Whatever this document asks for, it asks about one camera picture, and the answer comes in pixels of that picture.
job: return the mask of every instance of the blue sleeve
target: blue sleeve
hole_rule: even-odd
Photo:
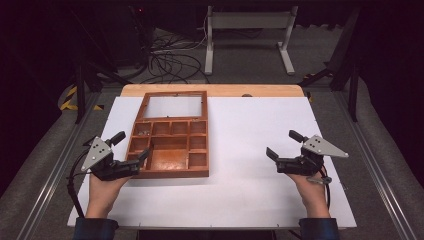
[[[77,218],[74,240],[113,239],[118,222],[101,218]]]
[[[299,221],[303,240],[338,240],[339,228],[335,218],[303,218]]]

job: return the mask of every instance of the white table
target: white table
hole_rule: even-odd
[[[119,131],[129,136],[142,98],[118,97],[102,139]],[[109,218],[133,229],[279,229],[296,228],[306,216],[294,183],[278,174],[266,147],[280,157],[300,155],[301,145],[288,137],[320,134],[305,97],[209,97],[210,176],[188,179],[134,179],[122,188]],[[129,138],[113,148],[124,159]],[[343,187],[325,157],[331,187],[332,217],[340,228],[356,227]],[[78,194],[88,203],[88,176]],[[72,210],[68,225],[74,226]]]

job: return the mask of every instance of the wooden frame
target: wooden frame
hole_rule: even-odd
[[[153,97],[200,97],[200,116],[146,116]],[[146,148],[150,153],[134,178],[209,176],[208,109],[206,91],[146,93],[135,119],[127,160]]]

